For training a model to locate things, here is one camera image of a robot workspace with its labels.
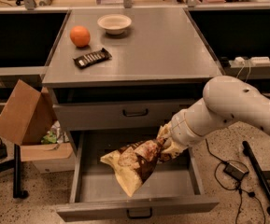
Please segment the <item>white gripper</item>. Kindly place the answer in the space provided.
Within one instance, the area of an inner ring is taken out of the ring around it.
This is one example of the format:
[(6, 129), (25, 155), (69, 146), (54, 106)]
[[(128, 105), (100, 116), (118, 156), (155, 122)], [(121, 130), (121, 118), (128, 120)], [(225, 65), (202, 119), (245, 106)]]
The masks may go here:
[(185, 118), (186, 109), (177, 112), (170, 123), (161, 126), (157, 138), (167, 139), (161, 152), (162, 160), (173, 160), (179, 156), (185, 148), (199, 144), (203, 137), (196, 134)]

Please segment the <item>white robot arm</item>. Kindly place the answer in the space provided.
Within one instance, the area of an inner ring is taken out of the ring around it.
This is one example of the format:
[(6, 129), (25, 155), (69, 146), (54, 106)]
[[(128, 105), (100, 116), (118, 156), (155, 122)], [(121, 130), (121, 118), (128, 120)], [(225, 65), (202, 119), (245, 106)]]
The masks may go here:
[(158, 137), (165, 141), (160, 161), (176, 158), (187, 148), (202, 142), (208, 134), (238, 121), (270, 136), (270, 99), (235, 77), (210, 79), (200, 100), (177, 112), (160, 128)]

